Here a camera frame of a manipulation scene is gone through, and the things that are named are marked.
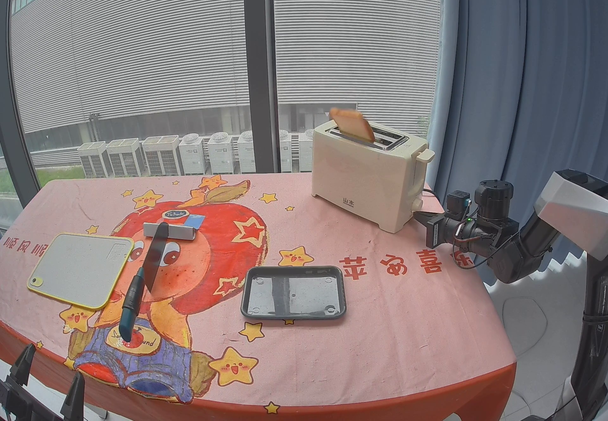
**grass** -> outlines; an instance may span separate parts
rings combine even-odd
[[[44,167],[36,169],[40,186],[53,180],[75,180],[84,178],[85,172],[80,166]],[[8,169],[0,170],[0,193],[15,193]]]

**toaster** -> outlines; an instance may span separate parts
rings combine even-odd
[[[394,234],[421,209],[435,153],[426,139],[370,125],[372,143],[341,133],[335,121],[314,129],[312,193]]]

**building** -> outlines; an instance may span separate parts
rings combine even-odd
[[[340,105],[426,132],[440,0],[274,0],[274,21],[280,128]],[[243,0],[11,0],[10,56],[37,167],[88,141],[251,128]]]

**kitchen knife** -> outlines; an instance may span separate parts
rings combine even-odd
[[[169,224],[163,221],[156,229],[156,234],[152,238],[146,258],[143,260],[143,266],[133,276],[129,289],[126,292],[125,300],[122,303],[120,323],[118,324],[118,333],[126,342],[131,341],[135,318],[137,318],[142,304],[144,284],[148,288],[148,291],[152,292],[152,286],[154,286],[154,280],[156,279],[156,273],[158,272],[158,266],[161,263],[168,237]]]

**outdoor ac unit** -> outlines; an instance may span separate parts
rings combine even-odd
[[[86,178],[109,178],[112,175],[105,141],[84,143],[77,151]]]
[[[139,139],[115,139],[108,143],[107,151],[114,176],[141,176],[146,169]]]
[[[179,155],[182,157],[184,174],[205,174],[205,152],[202,137],[198,134],[186,134],[179,143]]]
[[[300,145],[300,172],[313,170],[313,135],[314,129],[309,128],[300,133],[298,144]]]
[[[179,136],[148,137],[142,143],[151,176],[180,176],[182,174],[178,145]]]
[[[216,132],[209,139],[209,162],[213,174],[234,173],[234,150],[232,136],[226,132]]]
[[[250,130],[239,136],[237,145],[241,173],[255,173],[254,136]]]
[[[291,134],[279,130],[278,138],[281,146],[281,173],[291,173]]]

